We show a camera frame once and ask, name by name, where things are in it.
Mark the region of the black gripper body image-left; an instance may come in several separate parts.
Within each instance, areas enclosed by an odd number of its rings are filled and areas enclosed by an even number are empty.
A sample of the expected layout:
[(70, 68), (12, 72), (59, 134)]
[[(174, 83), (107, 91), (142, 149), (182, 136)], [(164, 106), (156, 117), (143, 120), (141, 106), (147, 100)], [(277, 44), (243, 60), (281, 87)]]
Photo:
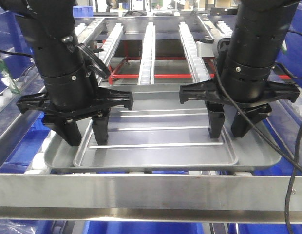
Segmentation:
[(99, 114), (100, 111), (114, 106), (124, 106), (129, 110), (133, 108), (132, 92), (117, 91), (99, 87), (96, 90), (96, 96), (85, 107), (79, 107), (77, 110), (60, 110), (49, 98), (47, 92), (36, 93), (21, 96), (17, 101), (19, 111), (24, 114), (28, 110), (37, 110), (46, 114), (63, 117), (78, 121)]

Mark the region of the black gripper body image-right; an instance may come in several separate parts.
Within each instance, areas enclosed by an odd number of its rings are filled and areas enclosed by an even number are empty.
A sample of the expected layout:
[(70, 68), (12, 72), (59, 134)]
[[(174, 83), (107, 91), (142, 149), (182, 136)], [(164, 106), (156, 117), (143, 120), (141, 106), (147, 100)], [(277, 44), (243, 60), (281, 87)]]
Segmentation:
[[(279, 83), (269, 81), (264, 88), (262, 97), (252, 102), (236, 102), (242, 109), (261, 106), (280, 99), (287, 99), (292, 103), (296, 102), (300, 91), (293, 84)], [(180, 86), (179, 100), (183, 104), (190, 99), (203, 100), (211, 103), (232, 105), (232, 102), (218, 89), (216, 82), (213, 80), (203, 81)]]

